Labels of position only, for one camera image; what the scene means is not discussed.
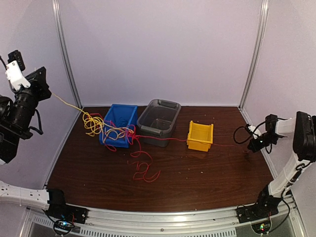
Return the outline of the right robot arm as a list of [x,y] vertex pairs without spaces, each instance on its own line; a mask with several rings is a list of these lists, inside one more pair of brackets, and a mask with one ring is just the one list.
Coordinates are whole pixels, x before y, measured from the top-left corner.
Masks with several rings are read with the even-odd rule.
[[316,117],[298,111],[296,117],[283,119],[277,115],[266,116],[265,133],[256,133],[258,127],[245,126],[250,135],[247,146],[252,152],[276,145],[278,139],[292,135],[290,158],[280,174],[260,192],[252,206],[253,214],[263,218],[276,211],[284,195],[291,189],[306,168],[316,161]]

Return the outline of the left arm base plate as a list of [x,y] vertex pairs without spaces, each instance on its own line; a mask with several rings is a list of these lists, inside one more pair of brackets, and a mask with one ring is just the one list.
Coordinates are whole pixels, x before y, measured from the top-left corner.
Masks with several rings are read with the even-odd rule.
[[73,205],[50,205],[45,213],[56,219],[67,220],[72,223],[85,224],[88,209]]

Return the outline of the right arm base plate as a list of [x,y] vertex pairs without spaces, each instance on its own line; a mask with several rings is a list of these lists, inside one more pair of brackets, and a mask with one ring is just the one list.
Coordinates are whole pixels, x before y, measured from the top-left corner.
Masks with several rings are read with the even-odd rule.
[[270,215],[278,214],[277,207],[260,206],[255,203],[249,206],[240,206],[236,209],[239,223],[254,222],[260,219],[268,218]]

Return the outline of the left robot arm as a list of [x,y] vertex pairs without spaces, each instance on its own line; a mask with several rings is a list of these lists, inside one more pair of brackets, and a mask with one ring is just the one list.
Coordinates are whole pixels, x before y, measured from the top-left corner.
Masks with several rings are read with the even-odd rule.
[[[22,87],[15,93],[15,99],[0,98],[0,163],[10,163],[17,154],[21,139],[27,140],[33,132],[42,135],[41,120],[38,127],[30,125],[32,117],[39,115],[37,106],[40,101],[49,99],[52,93],[46,82],[46,68],[41,67],[27,75],[30,87]],[[66,205],[65,196],[59,189],[34,190],[0,183],[1,202],[32,206],[53,212],[60,219],[71,215],[71,208]]]

